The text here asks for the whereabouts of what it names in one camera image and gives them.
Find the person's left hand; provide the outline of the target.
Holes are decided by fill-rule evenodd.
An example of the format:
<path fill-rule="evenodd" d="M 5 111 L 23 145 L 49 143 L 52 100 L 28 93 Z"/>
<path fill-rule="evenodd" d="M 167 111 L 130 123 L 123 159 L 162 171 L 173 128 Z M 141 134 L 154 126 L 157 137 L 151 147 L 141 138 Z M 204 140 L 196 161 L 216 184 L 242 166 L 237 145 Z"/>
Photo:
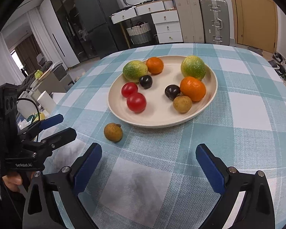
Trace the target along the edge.
<path fill-rule="evenodd" d="M 13 192 L 20 192 L 20 186 L 22 185 L 22 177 L 17 172 L 9 172 L 2 177 L 2 180 L 7 188 Z"/>

